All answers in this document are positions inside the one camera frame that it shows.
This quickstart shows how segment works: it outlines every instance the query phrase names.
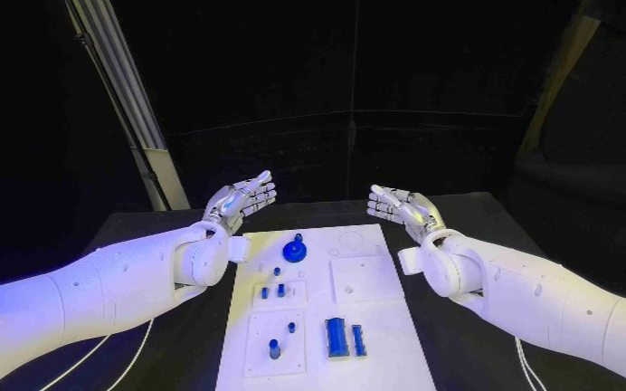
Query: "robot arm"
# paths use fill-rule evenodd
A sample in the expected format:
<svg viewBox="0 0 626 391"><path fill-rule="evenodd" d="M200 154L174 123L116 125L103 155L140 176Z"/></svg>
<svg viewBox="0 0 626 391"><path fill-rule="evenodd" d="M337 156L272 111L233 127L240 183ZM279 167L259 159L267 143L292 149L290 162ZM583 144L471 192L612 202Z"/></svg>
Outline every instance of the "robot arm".
<svg viewBox="0 0 626 391"><path fill-rule="evenodd" d="M368 213L404 224L420 247L400 252L438 294L531 344L626 377L626 299L536 255L446 229L427 198L373 186Z"/></svg>
<svg viewBox="0 0 626 391"><path fill-rule="evenodd" d="M202 220L112 244L55 272L0 286L0 378L55 348L122 332L197 297L249 256L231 237L277 192L266 171L225 186Z"/></svg>

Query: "black tabletop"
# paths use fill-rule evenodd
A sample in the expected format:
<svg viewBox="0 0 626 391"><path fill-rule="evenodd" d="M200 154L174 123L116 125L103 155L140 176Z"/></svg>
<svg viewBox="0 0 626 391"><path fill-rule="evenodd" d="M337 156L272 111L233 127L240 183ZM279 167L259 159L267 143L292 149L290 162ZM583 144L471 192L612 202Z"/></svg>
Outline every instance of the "black tabletop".
<svg viewBox="0 0 626 391"><path fill-rule="evenodd" d="M491 194L435 196L432 201L450 228L471 237L543 255ZM246 219L240 232L381 223L439 391L530 390L513 336L471 310L439 297L422 274L403 275L397 252L414 246L413 240L400 225L373 218L365 208L365 201L272 205ZM107 244L185 227L201 216L201 210L114 214L86 253ZM116 390L215 388L236 270L236 264L230 263L218 285L156 318L143 353ZM129 365L145 331L146 325L142 325L112 336L88 361L51 389L106 390ZM0 386L39 389L97 342L94 339L60 348L16 370L0 381ZM626 389L626 378L592 362L525 343L524 350L549 390Z"/></svg>

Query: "blue knob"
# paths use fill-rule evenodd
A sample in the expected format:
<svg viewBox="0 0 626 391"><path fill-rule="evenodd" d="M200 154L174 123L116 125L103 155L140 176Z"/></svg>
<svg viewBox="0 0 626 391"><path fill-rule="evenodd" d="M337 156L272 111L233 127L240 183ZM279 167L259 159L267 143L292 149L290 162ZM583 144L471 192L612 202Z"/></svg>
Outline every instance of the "blue knob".
<svg viewBox="0 0 626 391"><path fill-rule="evenodd" d="M303 235L298 234L292 242L283 247L283 257L289 262L300 262L306 258L306 246L303 244Z"/></svg>
<svg viewBox="0 0 626 391"><path fill-rule="evenodd" d="M275 339L270 341L270 357L273 359L279 359L280 357L279 342Z"/></svg>

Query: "black cable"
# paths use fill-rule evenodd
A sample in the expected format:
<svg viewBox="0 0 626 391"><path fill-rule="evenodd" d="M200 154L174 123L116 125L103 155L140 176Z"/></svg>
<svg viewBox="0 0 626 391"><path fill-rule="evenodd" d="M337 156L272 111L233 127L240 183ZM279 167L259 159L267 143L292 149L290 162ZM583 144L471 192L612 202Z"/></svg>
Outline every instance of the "black cable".
<svg viewBox="0 0 626 391"><path fill-rule="evenodd" d="M142 162L143 162L143 165L145 165L146 171L148 171L146 173L143 173L143 176L150 178L150 180L153 181L156 192L159 193L161 201L163 202L166 210L171 210L172 209L171 202L168 200L166 193L163 192L163 187L161 186L161 183L159 183L158 173L153 170L153 166L150 165L150 161L148 159L146 152L143 151L142 141L140 141L140 138L139 138L137 133L135 131L133 125L130 123L129 114L125 110L125 105L122 104L122 100L117 96L116 87L114 87L114 84L112 82L112 78L109 77L107 70L104 68L103 59L101 59L101 56L99 55L99 50L94 47L94 42L91 40L91 35L88 34L88 29L87 29L86 24L83 22L78 10L75 9L75 3L73 0L65 0L65 3L68 4L70 12L71 12L73 17L75 19L75 23L78 25L78 30L80 30L80 33L75 35L75 39L81 42L81 44L88 49L88 52L91 53L91 58L93 58L94 63L96 63L96 68L99 69L99 72L103 76L104 86L107 87L109 93L112 94L112 99L113 99L114 104L116 104L117 112L120 113L122 121L125 122L125 126L126 126L129 134L130 134L130 140L133 142L135 147L137 148L137 152L139 152L140 157L142 157Z"/></svg>

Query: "robotic hand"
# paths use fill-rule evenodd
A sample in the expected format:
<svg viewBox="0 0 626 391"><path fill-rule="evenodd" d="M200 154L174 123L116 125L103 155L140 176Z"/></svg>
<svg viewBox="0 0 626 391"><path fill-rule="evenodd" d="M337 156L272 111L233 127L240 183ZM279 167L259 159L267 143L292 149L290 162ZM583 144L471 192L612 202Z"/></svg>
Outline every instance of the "robotic hand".
<svg viewBox="0 0 626 391"><path fill-rule="evenodd" d="M436 206L373 186L368 214L406 229L420 247L400 252L404 274L531 344L589 359L626 377L626 298L560 264L446 229Z"/></svg>
<svg viewBox="0 0 626 391"><path fill-rule="evenodd" d="M244 216L276 201L266 171L225 186L202 220L112 244L55 272L0 286L0 378L55 348L135 328L197 297L243 262L231 237Z"/></svg>

